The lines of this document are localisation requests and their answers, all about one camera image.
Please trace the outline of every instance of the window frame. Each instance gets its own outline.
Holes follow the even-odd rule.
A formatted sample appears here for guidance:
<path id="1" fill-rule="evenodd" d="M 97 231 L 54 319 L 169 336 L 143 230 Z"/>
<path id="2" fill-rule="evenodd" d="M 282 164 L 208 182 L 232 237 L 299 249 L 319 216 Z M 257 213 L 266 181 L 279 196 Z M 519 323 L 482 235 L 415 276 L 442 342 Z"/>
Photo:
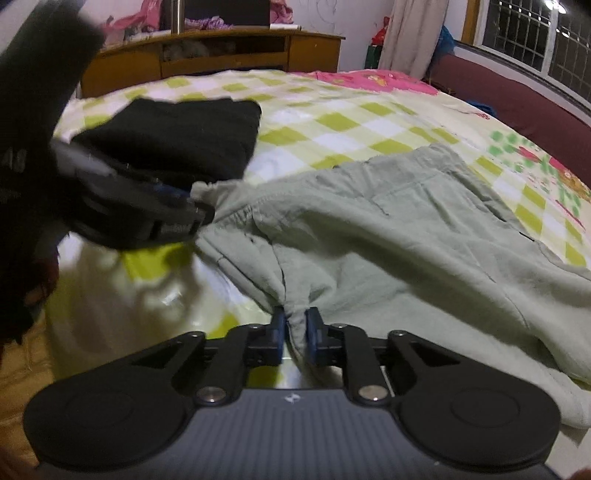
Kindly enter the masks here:
<path id="1" fill-rule="evenodd" d="M 479 48 L 480 50 L 483 50 L 494 56 L 502 58 L 503 60 L 506 60 L 514 65 L 519 66 L 519 68 L 524 69 L 525 71 L 533 74 L 535 77 L 545 80 L 549 84 L 566 93 L 569 97 L 573 98 L 577 102 L 587 107 L 587 109 L 591 110 L 591 102 L 589 100 L 586 100 L 577 92 L 571 90 L 566 85 L 560 83 L 558 80 L 550 76 L 550 66 L 552 64 L 552 56 L 554 54 L 554 46 L 556 44 L 556 30 L 558 29 L 558 10 L 553 9 L 550 12 L 550 29 L 548 31 L 548 40 L 546 43 L 546 50 L 544 53 L 544 62 L 542 64 L 542 70 L 539 71 L 525 63 L 520 62 L 517 59 L 514 59 L 513 57 L 510 57 L 509 55 L 503 52 L 500 52 L 498 50 L 495 50 L 494 48 L 490 48 L 482 44 L 482 42 L 484 41 L 484 34 L 486 30 L 486 18 L 488 16 L 488 9 L 491 4 L 491 1 L 494 2 L 499 0 L 480 0 L 478 20 L 476 22 L 476 34 L 474 36 L 474 46 Z"/>

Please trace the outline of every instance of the metal screw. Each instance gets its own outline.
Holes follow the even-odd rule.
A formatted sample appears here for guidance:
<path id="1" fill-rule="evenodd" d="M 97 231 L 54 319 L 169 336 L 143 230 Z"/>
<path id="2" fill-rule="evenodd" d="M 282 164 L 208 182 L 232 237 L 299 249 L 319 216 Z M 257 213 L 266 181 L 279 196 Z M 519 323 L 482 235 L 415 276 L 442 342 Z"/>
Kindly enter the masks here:
<path id="1" fill-rule="evenodd" d="M 365 385 L 359 389 L 359 396 L 365 400 L 379 401 L 388 396 L 388 390 L 379 385 Z"/>
<path id="2" fill-rule="evenodd" d="M 207 403 L 217 403 L 226 398 L 226 391 L 220 387 L 203 387 L 197 392 L 197 398 Z"/>

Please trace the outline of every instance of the gray ribbed panel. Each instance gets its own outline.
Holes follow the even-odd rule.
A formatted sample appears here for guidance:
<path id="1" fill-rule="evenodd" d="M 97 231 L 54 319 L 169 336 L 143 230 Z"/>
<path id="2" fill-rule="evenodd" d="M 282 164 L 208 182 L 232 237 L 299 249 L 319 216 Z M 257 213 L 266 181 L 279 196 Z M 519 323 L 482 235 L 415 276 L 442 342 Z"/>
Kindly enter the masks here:
<path id="1" fill-rule="evenodd" d="M 289 402 L 293 394 L 300 399 Z M 427 457 L 383 410 L 342 390 L 245 390 L 227 407 L 197 412 L 182 436 L 150 460 L 117 472 L 67 472 L 51 480 L 556 480 L 550 470 L 490 475 Z"/>

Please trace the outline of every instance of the wooden tv stand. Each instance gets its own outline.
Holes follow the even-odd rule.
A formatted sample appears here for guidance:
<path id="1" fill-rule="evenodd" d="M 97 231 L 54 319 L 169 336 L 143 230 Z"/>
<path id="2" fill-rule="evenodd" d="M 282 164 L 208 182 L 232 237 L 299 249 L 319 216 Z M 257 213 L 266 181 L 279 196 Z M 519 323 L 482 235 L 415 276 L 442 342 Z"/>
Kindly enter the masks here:
<path id="1" fill-rule="evenodd" d="M 211 53 L 209 56 L 165 60 L 165 49 L 187 40 L 198 40 Z M 101 51 L 84 74 L 82 97 L 100 96 L 175 75 L 231 69 L 336 72 L 341 40 L 343 37 L 336 35 L 248 27 L 151 37 Z M 221 52 L 220 46 L 229 46 L 232 53 Z"/>

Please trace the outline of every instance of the yellow and white checkered sheet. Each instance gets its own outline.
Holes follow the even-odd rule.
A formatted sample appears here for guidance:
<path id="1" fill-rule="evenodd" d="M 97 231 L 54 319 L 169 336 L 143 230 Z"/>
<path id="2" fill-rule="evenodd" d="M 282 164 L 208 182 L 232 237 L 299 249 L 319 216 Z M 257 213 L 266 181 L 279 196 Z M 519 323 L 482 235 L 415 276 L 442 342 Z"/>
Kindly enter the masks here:
<path id="1" fill-rule="evenodd" d="M 526 138 L 443 93 L 374 93 L 269 70 L 174 77 L 74 100 L 56 135 L 69 140 L 139 96 L 259 102 L 259 137 L 245 174 L 245 181 L 255 184 L 446 143 L 503 198 L 533 238 L 566 262 L 591 265 L 589 189 Z M 118 253 L 72 236 L 60 254 L 60 284 L 47 305 L 58 376 L 189 330 L 216 337 L 232 326 L 267 319 L 187 246 Z M 289 364 L 280 371 L 255 370 L 253 382 L 293 386 L 299 382 L 296 370 Z"/>

